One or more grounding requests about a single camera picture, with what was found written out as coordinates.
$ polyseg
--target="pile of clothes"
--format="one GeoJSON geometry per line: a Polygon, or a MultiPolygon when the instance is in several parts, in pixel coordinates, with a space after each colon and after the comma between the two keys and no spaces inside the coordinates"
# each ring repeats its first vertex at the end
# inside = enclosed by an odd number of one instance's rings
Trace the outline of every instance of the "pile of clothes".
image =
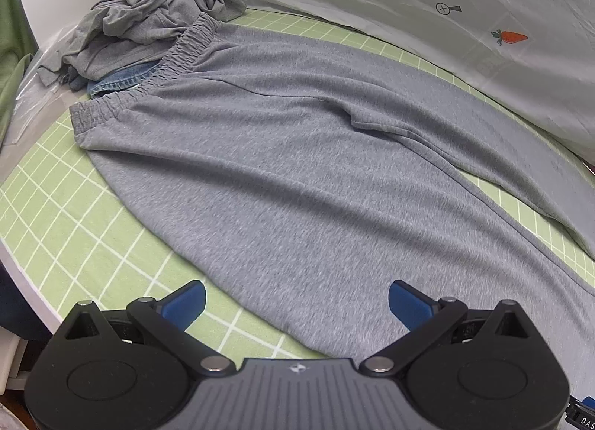
{"type": "Polygon", "coordinates": [[[218,21],[242,15],[241,0],[99,0],[72,34],[41,63],[48,86],[59,80],[91,97],[130,88],[204,12],[218,21]]]}

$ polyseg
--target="gray sweatpants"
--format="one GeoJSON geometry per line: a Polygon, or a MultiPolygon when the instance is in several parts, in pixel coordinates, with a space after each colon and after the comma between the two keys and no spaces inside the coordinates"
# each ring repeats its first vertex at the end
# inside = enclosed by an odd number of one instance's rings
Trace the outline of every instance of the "gray sweatpants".
{"type": "Polygon", "coordinates": [[[202,15],[134,88],[71,108],[123,203],[244,307],[332,356],[405,333],[404,279],[521,302],[577,397],[595,390],[594,291],[454,166],[562,221],[593,254],[586,180],[517,122],[363,51],[202,15]]]}

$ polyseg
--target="green curtain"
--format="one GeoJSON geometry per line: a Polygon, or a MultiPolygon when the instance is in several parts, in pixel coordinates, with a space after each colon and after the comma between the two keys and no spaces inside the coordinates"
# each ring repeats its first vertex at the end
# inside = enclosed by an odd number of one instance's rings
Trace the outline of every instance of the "green curtain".
{"type": "Polygon", "coordinates": [[[0,0],[0,143],[13,114],[19,84],[37,49],[21,0],[0,0]]]}

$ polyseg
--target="blue denim jeans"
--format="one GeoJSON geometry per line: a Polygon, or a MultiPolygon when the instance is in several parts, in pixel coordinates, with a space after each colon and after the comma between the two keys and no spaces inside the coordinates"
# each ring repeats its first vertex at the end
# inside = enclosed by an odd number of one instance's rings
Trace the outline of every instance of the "blue denim jeans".
{"type": "Polygon", "coordinates": [[[91,99],[103,96],[113,91],[122,91],[139,84],[143,79],[148,78],[157,67],[159,61],[137,64],[128,68],[120,69],[106,76],[100,81],[89,81],[87,83],[87,94],[91,99]]]}

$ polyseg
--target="carrot drawing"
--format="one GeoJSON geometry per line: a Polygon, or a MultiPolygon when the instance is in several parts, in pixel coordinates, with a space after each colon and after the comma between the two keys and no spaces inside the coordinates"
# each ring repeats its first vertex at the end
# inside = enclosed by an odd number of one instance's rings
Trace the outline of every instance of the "carrot drawing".
{"type": "Polygon", "coordinates": [[[525,34],[513,33],[512,31],[492,31],[492,36],[498,37],[498,44],[501,46],[502,41],[509,45],[513,45],[519,41],[529,39],[525,34]]]}

